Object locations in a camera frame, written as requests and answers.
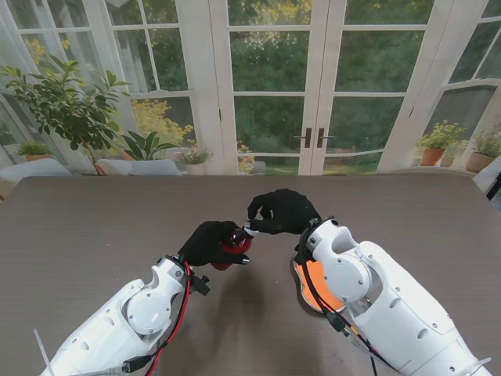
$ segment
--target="table surface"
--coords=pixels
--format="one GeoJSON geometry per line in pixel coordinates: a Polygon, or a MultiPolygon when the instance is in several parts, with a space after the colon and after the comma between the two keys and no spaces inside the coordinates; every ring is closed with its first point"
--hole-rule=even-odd
{"type": "MultiPolygon", "coordinates": [[[[421,174],[25,179],[0,205],[2,374],[40,374],[34,327],[52,356],[124,284],[149,282],[150,266],[199,223],[243,223],[253,196],[280,187],[385,248],[501,374],[501,215],[469,178],[421,174]]],[[[199,268],[212,290],[192,295],[159,374],[371,375],[365,355],[299,306],[289,268],[296,242],[260,235],[250,264],[199,268]]]]}

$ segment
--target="red cable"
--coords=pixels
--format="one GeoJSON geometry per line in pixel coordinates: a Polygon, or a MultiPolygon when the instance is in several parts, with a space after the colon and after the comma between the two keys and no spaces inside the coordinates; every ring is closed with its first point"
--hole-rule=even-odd
{"type": "MultiPolygon", "coordinates": [[[[172,339],[174,338],[174,336],[177,334],[179,328],[181,327],[182,319],[185,316],[186,307],[188,306],[189,286],[190,286],[189,276],[191,276],[191,270],[189,268],[188,262],[186,262],[186,261],[185,261],[185,269],[186,269],[186,300],[185,300],[184,306],[181,308],[181,313],[180,313],[178,325],[174,328],[174,330],[172,331],[172,333],[169,335],[169,337],[167,339],[168,344],[171,343],[172,339]]],[[[146,376],[151,376],[153,374],[153,371],[155,371],[155,368],[157,368],[158,360],[160,359],[160,355],[162,355],[162,352],[164,351],[164,349],[160,350],[158,352],[157,356],[155,356],[155,360],[153,361],[153,366],[151,367],[150,372],[148,372],[148,374],[146,376]]]]}

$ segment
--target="french door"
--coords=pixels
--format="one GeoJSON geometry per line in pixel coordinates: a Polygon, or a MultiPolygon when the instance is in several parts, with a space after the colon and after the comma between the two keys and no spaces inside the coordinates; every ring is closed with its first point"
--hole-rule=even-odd
{"type": "Polygon", "coordinates": [[[454,3],[209,2],[225,170],[265,175],[376,172],[454,3]]]}

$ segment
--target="flower pot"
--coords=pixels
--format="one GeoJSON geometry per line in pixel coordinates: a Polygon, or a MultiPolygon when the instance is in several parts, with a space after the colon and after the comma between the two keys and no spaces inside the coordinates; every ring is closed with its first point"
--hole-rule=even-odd
{"type": "Polygon", "coordinates": [[[423,158],[421,158],[421,166],[435,166],[445,149],[425,149],[423,152],[423,158]]]}
{"type": "Polygon", "coordinates": [[[440,165],[442,167],[451,167],[453,162],[454,162],[453,155],[445,155],[442,157],[442,160],[440,161],[440,165]]]}
{"type": "Polygon", "coordinates": [[[205,175],[205,164],[187,164],[188,175],[205,175]]]}
{"type": "Polygon", "coordinates": [[[480,153],[472,153],[468,158],[467,162],[467,170],[470,172],[479,173],[484,168],[489,166],[492,161],[494,161],[494,157],[490,157],[488,155],[480,154],[480,153]]]}
{"type": "Polygon", "coordinates": [[[28,162],[38,161],[39,159],[50,158],[50,155],[25,155],[24,158],[28,162]]]}

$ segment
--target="wire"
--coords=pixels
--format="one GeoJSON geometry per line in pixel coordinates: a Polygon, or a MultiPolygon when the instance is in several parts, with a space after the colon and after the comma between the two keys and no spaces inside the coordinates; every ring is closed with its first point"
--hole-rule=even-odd
{"type": "MultiPolygon", "coordinates": [[[[301,238],[299,240],[299,247],[300,247],[300,251],[305,251],[305,247],[306,247],[306,237],[311,233],[310,231],[304,231],[302,234],[301,234],[301,238]]],[[[305,279],[306,279],[306,284],[308,285],[308,288],[310,290],[310,292],[312,293],[312,296],[313,298],[315,299],[316,303],[319,305],[320,309],[322,310],[323,314],[325,316],[327,316],[328,313],[332,312],[334,315],[336,315],[347,327],[349,327],[351,329],[352,325],[351,323],[346,320],[338,311],[336,311],[335,309],[333,309],[329,304],[327,304],[325,302],[325,300],[319,295],[318,291],[316,290],[315,286],[313,285],[313,282],[312,282],[312,278],[310,277],[310,273],[308,271],[308,266],[307,266],[307,262],[306,262],[306,259],[304,258],[303,261],[301,262],[301,266],[303,267],[303,272],[305,273],[305,279]]],[[[375,349],[373,349],[373,347],[370,345],[370,343],[364,339],[364,337],[362,337],[360,334],[356,334],[355,332],[353,332],[357,338],[367,347],[367,349],[377,358],[379,359],[380,361],[382,361],[384,364],[386,364],[387,366],[389,366],[392,370],[396,371],[396,369],[393,368],[392,365],[390,365],[381,355],[379,355],[379,353],[377,353],[377,351],[375,349]]],[[[374,376],[377,376],[377,371],[376,371],[376,367],[375,367],[375,364],[373,365],[373,371],[374,371],[374,376]]]]}
{"type": "Polygon", "coordinates": [[[182,319],[185,316],[186,307],[188,305],[188,300],[189,300],[189,288],[190,288],[190,284],[191,284],[191,282],[190,282],[191,269],[189,268],[188,262],[184,262],[184,269],[185,269],[185,273],[186,273],[186,285],[185,285],[185,294],[182,297],[182,303],[181,303],[181,309],[180,309],[179,315],[175,320],[174,329],[172,330],[172,332],[169,334],[167,339],[164,342],[162,342],[160,347],[153,353],[153,356],[155,356],[155,360],[151,363],[150,368],[148,368],[148,371],[146,372],[146,376],[151,376],[153,374],[153,371],[157,367],[158,360],[160,359],[160,355],[164,351],[165,346],[167,346],[169,343],[171,343],[174,336],[178,333],[178,330],[181,327],[182,319]]]}

